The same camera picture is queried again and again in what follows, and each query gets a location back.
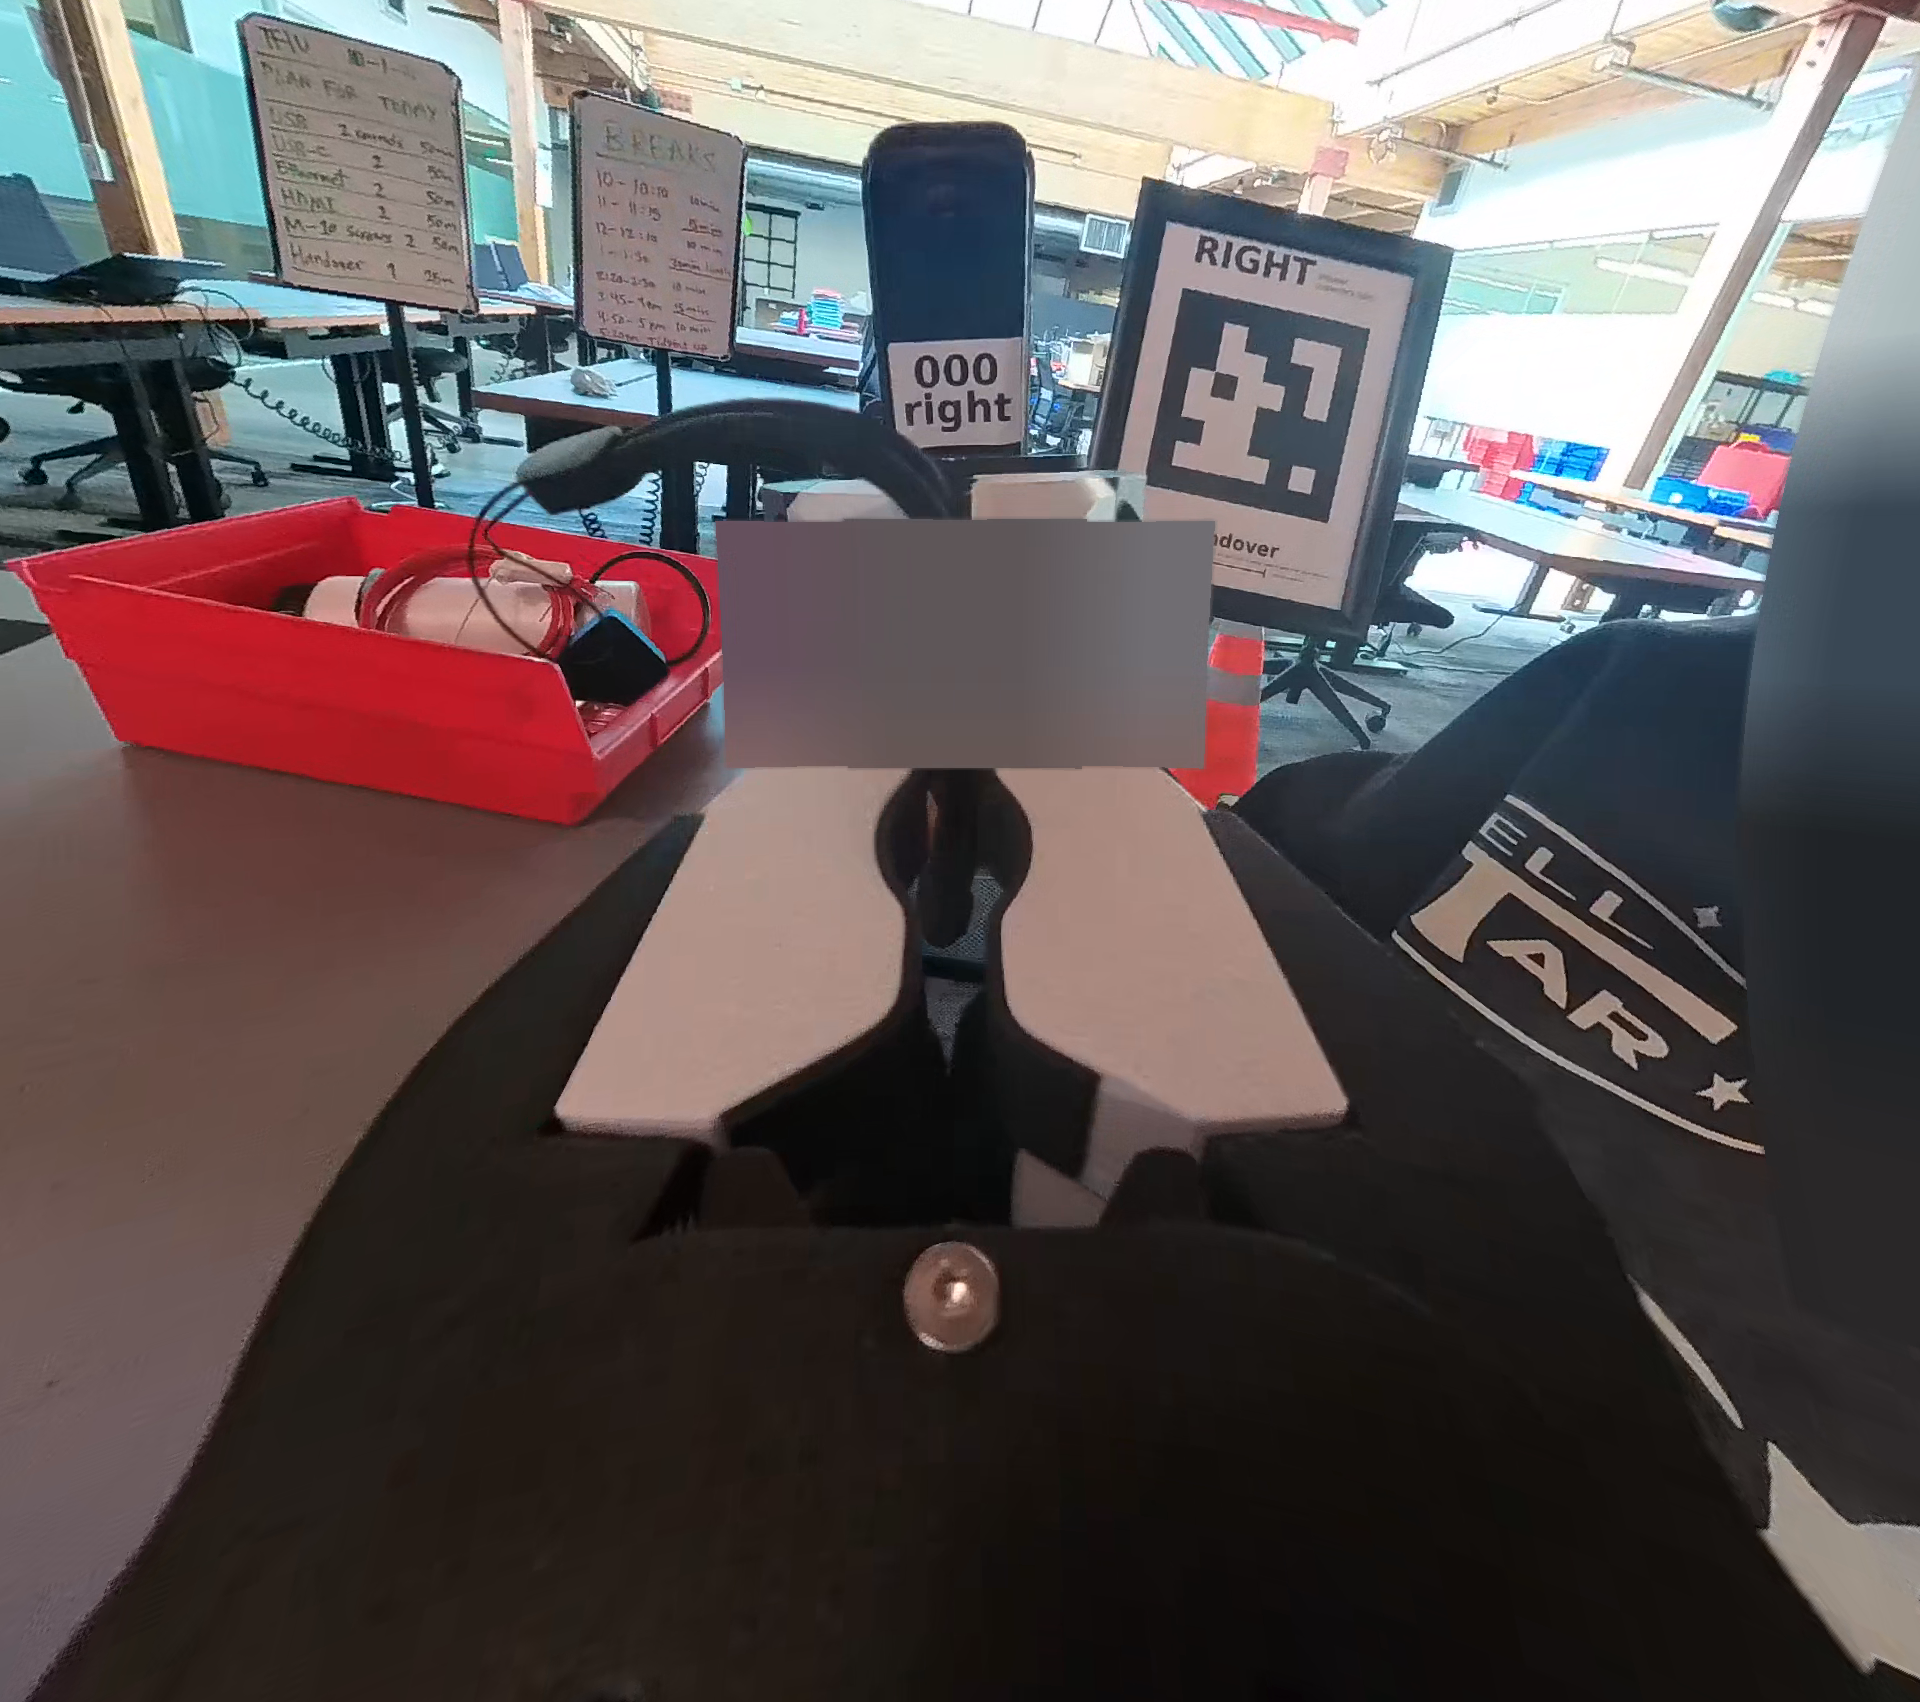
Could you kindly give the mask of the wooden office desk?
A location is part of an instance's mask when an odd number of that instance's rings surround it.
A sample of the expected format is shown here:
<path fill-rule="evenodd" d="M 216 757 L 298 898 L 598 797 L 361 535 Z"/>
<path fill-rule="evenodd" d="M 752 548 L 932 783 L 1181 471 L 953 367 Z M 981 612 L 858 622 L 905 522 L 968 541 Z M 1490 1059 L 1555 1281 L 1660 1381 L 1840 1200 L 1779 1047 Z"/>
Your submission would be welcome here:
<path fill-rule="evenodd" d="M 109 304 L 20 280 L 3 299 L 4 452 L 20 450 L 14 423 L 47 423 L 53 407 L 110 430 L 29 448 L 4 467 L 4 506 L 67 513 L 59 541 L 216 522 L 232 506 L 222 475 L 273 489 L 228 447 L 231 397 L 330 447 L 294 477 L 387 490 L 412 475 L 408 438 L 390 433 L 393 364 L 373 303 L 212 279 L 172 303 Z"/>
<path fill-rule="evenodd" d="M 1606 596 L 1603 622 L 1644 621 L 1663 615 L 1709 615 L 1764 594 L 1759 570 L 1716 562 L 1682 548 L 1648 542 L 1571 517 L 1541 514 L 1477 490 L 1404 486 L 1399 518 L 1437 537 L 1499 550 L 1522 560 L 1528 578 L 1510 612 L 1534 618 L 1550 574 L 1595 587 Z"/>
<path fill-rule="evenodd" d="M 606 360 L 592 367 L 621 385 L 613 401 L 583 398 L 570 389 L 573 370 L 551 370 L 478 386 L 472 407 L 484 424 L 505 424 L 511 438 L 525 442 L 526 450 L 602 427 L 644 428 L 661 414 L 678 417 L 695 409 L 744 401 L 792 398 L 849 414 L 858 410 L 850 386 L 807 386 L 695 364 L 670 364 L 667 378 L 661 378 L 653 358 Z M 670 471 L 667 477 L 648 477 L 616 502 L 592 510 L 606 520 L 615 541 L 648 541 L 675 553 L 710 555 L 712 527 L 719 520 L 756 518 L 763 478 L 781 482 L 808 475 L 819 475 L 819 467 L 764 465 L 744 457 L 703 452 L 692 465 Z"/>

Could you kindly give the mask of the whiteboard on black stand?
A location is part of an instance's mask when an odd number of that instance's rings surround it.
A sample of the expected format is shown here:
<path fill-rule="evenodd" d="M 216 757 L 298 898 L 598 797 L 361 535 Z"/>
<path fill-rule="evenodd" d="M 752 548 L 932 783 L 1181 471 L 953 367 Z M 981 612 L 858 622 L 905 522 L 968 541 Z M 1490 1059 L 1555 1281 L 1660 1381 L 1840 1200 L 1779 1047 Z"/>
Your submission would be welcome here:
<path fill-rule="evenodd" d="M 735 353 L 749 150 L 611 92 L 569 107 L 575 326 L 642 358 L 655 418 L 677 413 L 675 362 Z"/>
<path fill-rule="evenodd" d="M 433 510 L 408 325 L 478 312 L 463 82 L 444 62 L 267 12 L 242 17 L 237 36 L 275 279 L 378 309 L 412 499 Z"/>

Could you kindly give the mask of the white bottle with black cap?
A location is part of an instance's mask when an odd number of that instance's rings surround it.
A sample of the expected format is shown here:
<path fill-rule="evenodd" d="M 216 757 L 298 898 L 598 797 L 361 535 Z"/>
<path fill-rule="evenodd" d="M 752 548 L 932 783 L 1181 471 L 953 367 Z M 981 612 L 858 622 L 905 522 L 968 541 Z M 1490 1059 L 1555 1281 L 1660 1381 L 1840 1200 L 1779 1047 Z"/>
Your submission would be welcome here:
<path fill-rule="evenodd" d="M 546 621 L 540 594 L 531 587 L 507 587 L 501 569 L 493 573 L 493 581 L 499 588 L 499 606 L 508 612 L 523 634 L 538 641 Z M 277 598 L 275 610 L 333 629 L 396 634 L 407 641 L 493 656 L 525 656 L 478 605 L 466 573 L 435 573 L 404 582 L 396 588 L 396 594 L 385 596 L 380 605 L 373 606 L 373 594 L 380 587 L 380 570 L 333 574 L 285 590 Z M 613 581 L 606 588 L 618 605 L 618 615 L 653 637 L 655 618 L 637 582 Z"/>

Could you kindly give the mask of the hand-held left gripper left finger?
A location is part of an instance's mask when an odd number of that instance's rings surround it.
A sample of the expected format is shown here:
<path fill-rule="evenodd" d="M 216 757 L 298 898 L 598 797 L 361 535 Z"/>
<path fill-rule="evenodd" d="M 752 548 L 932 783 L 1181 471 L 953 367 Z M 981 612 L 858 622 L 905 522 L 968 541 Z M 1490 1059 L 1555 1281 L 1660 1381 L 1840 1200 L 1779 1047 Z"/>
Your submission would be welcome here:
<path fill-rule="evenodd" d="M 563 1131 L 723 1147 L 885 1027 L 907 905 L 882 868 L 899 769 L 752 769 L 703 812 L 559 1094 Z"/>

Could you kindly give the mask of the tag poster on black stand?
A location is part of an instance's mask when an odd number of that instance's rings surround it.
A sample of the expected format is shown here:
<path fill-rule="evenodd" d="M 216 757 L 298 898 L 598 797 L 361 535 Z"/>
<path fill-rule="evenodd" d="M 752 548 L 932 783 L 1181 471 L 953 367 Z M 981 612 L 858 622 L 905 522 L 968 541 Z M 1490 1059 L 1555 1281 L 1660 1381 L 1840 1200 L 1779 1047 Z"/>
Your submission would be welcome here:
<path fill-rule="evenodd" d="M 1145 181 L 1089 467 L 1213 537 L 1213 615 L 1376 621 L 1456 253 Z"/>

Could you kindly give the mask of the red plastic bin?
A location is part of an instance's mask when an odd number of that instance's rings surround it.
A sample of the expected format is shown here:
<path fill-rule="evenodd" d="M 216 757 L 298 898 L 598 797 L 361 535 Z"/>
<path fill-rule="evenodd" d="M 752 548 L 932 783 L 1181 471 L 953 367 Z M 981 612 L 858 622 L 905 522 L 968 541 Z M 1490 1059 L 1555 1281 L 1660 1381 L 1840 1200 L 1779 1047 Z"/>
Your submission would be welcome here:
<path fill-rule="evenodd" d="M 113 737 L 181 757 L 575 827 L 699 717 L 723 683 L 715 627 L 635 707 L 579 704 L 556 661 L 493 656 L 277 610 L 292 587 L 464 574 L 470 514 L 348 499 L 77 544 L 9 562 L 79 666 Z M 508 520 L 507 548 L 584 576 L 611 542 Z M 653 642 L 699 633 L 691 590 L 637 564 Z"/>

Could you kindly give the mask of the black printed shirt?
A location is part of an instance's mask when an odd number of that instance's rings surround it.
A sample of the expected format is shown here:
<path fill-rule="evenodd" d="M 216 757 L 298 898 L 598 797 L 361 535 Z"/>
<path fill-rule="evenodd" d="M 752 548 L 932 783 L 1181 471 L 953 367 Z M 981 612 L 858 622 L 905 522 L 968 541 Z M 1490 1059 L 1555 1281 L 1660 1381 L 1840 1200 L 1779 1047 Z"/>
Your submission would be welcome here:
<path fill-rule="evenodd" d="M 1574 634 L 1406 754 L 1236 803 L 1533 1094 L 1693 1412 L 1876 1698 L 1916 1698 L 1916 1351 L 1794 1291 L 1747 986 L 1756 610 Z"/>

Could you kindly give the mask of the orange striped traffic cone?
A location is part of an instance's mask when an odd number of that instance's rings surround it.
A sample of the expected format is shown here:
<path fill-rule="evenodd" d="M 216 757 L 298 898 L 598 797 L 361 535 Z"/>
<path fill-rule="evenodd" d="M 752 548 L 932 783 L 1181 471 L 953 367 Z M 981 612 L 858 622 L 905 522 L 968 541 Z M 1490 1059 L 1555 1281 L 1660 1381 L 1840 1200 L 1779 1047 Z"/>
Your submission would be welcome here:
<path fill-rule="evenodd" d="M 1218 621 L 1209 656 L 1207 760 L 1197 800 L 1235 804 L 1260 777 L 1266 641 L 1260 629 Z"/>

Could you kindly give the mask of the blue and black foam block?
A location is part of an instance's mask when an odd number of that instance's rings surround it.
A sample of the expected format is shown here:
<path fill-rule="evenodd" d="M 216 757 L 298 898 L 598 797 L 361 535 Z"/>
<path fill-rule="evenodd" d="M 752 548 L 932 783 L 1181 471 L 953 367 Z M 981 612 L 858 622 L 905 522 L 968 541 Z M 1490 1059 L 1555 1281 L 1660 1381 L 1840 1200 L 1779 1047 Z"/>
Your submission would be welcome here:
<path fill-rule="evenodd" d="M 618 610 L 580 625 L 556 663 L 579 704 L 630 708 L 672 676 L 672 665 L 651 634 Z"/>

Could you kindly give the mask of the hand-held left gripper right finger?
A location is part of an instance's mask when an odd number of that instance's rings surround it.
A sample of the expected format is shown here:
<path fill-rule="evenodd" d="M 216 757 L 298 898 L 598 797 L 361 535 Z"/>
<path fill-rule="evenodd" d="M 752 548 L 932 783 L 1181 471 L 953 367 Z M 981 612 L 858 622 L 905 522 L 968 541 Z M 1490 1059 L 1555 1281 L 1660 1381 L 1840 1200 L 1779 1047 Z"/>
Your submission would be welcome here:
<path fill-rule="evenodd" d="M 1139 1156 L 1343 1126 L 1351 1098 L 1207 812 L 1156 769 L 1013 769 L 981 1094 L 1016 1226 L 1093 1226 Z"/>

